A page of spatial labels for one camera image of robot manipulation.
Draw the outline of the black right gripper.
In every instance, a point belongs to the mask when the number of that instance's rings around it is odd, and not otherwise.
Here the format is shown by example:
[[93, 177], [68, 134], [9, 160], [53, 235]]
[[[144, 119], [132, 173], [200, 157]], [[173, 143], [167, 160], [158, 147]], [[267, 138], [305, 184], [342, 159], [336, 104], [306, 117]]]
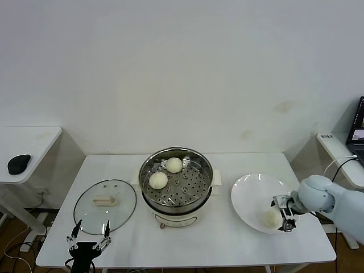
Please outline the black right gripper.
[[[293, 205], [295, 204], [293, 198], [286, 198], [284, 202], [283, 212], [280, 212], [282, 217], [282, 225], [278, 228], [280, 231], [292, 231], [296, 228], [296, 219], [293, 211]], [[270, 207], [277, 207], [277, 202], [275, 199], [271, 201]]]

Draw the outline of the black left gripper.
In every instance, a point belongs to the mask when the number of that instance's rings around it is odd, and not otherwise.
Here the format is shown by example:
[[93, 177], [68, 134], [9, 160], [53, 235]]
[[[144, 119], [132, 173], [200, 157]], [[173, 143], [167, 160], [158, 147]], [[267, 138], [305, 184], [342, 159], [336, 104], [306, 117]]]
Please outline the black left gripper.
[[77, 236], [81, 228], [82, 220], [79, 220], [73, 228], [71, 234], [66, 237], [69, 245], [69, 253], [72, 257], [73, 264], [71, 272], [92, 272], [96, 271], [93, 259], [99, 257], [110, 244], [110, 221], [104, 226], [104, 233], [99, 242], [77, 242]]

